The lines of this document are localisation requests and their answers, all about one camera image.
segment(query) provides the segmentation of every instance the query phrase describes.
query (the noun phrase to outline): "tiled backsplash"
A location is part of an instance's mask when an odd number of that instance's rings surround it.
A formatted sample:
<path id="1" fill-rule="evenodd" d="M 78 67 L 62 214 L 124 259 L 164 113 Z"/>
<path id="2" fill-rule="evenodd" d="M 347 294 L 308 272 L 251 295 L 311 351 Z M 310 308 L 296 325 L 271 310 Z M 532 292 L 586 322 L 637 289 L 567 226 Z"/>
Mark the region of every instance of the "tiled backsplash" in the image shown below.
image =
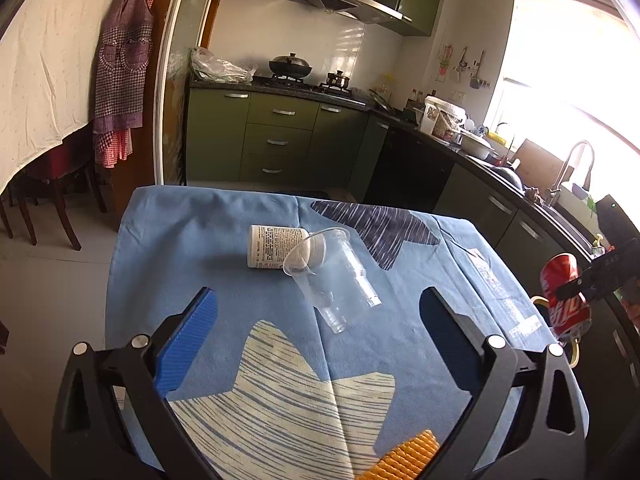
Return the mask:
<path id="1" fill-rule="evenodd" d="M 343 70 L 350 86 L 369 88 L 391 73 L 402 43 L 399 34 L 346 16 L 287 0 L 220 0 L 209 50 L 236 64 L 256 64 L 271 76 L 269 61 L 295 52 L 313 67 L 305 82 L 324 82 Z"/>

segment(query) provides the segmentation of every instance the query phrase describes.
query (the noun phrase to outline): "blue gripper pad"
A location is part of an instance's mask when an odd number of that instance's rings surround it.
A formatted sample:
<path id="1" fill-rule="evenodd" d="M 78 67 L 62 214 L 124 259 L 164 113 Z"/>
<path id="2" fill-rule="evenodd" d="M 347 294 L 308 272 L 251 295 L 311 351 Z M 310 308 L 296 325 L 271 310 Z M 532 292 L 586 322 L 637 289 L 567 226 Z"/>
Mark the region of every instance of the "blue gripper pad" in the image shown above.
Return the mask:
<path id="1" fill-rule="evenodd" d="M 218 318 L 216 293 L 203 287 L 156 358 L 156 390 L 163 397 L 177 390 Z"/>

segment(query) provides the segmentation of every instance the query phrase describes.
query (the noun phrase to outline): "fish pattern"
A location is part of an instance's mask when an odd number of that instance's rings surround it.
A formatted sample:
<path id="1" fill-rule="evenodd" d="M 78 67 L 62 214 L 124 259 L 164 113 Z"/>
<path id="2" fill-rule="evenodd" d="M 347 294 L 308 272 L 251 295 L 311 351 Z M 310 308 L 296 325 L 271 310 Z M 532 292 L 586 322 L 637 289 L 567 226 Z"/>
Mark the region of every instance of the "fish pattern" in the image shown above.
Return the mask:
<path id="1" fill-rule="evenodd" d="M 427 224 L 406 209 L 325 200 L 312 202 L 311 209 L 354 228 L 383 270 L 390 270 L 394 266 L 402 242 L 422 245 L 440 243 Z"/>
<path id="2" fill-rule="evenodd" d="M 378 461 L 373 445 L 395 387 L 392 375 L 377 372 L 321 381 L 261 320 L 231 391 L 171 407 L 225 480 L 353 480 Z"/>

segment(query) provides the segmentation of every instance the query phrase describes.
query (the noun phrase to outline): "floor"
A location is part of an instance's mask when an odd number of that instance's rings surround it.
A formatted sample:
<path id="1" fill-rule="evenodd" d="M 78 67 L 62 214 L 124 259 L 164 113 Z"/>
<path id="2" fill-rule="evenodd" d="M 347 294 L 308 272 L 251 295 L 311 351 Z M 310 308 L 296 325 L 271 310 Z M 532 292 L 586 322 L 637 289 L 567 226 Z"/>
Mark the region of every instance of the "floor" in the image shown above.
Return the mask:
<path id="1" fill-rule="evenodd" d="M 108 188 L 103 188 L 109 210 Z M 14 231 L 0 224 L 0 320 L 9 329 L 0 356 L 0 409 L 40 466 L 49 471 L 51 420 L 73 345 L 104 347 L 104 305 L 116 218 L 102 214 L 91 193 L 66 197 L 82 244 L 74 251 L 53 204 L 28 201 L 38 238 L 32 246 L 17 206 L 4 208 Z"/>

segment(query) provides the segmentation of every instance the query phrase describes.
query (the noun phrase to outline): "chair leg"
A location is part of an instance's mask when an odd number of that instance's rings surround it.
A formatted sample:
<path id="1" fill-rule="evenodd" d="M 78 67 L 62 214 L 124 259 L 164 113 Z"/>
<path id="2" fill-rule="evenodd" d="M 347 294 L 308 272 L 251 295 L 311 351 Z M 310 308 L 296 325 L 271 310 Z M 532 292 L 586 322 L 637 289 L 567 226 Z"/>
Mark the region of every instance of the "chair leg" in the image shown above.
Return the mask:
<path id="1" fill-rule="evenodd" d="M 95 175 L 95 166 L 92 160 L 86 165 L 86 174 L 89 177 L 89 184 L 91 185 L 91 191 L 94 192 L 95 201 L 98 203 L 98 209 L 101 213 L 106 213 L 107 206 L 104 205 L 104 200 L 98 187 L 98 179 Z"/>
<path id="2" fill-rule="evenodd" d="M 78 238 L 74 233 L 74 229 L 71 227 L 71 222 L 66 215 L 65 199 L 62 196 L 62 190 L 60 189 L 59 181 L 54 178 L 50 182 L 49 187 L 51 190 L 51 195 L 53 197 L 53 202 L 56 205 L 56 211 L 58 212 L 58 216 L 60 217 L 60 222 L 62 223 L 62 227 L 65 229 L 66 236 L 69 238 L 69 241 L 71 242 L 74 250 L 79 251 L 80 249 L 82 249 L 82 245 L 80 245 L 80 242 L 78 241 Z"/>
<path id="3" fill-rule="evenodd" d="M 9 238 L 14 237 L 14 232 L 11 231 L 11 226 L 9 225 L 9 219 L 6 217 L 6 212 L 4 211 L 4 206 L 2 205 L 2 199 L 0 199 L 0 217 L 2 217 L 2 224 L 4 224 L 4 230 Z"/>
<path id="4" fill-rule="evenodd" d="M 38 240 L 36 238 L 36 231 L 33 228 L 33 223 L 31 223 L 31 216 L 29 215 L 29 209 L 27 209 L 27 203 L 19 191 L 16 192 L 16 201 L 18 202 L 18 208 L 20 209 L 20 213 L 22 214 L 22 219 L 24 220 L 24 223 L 27 226 L 27 231 L 29 232 L 29 238 L 31 238 L 31 245 L 37 245 Z"/>

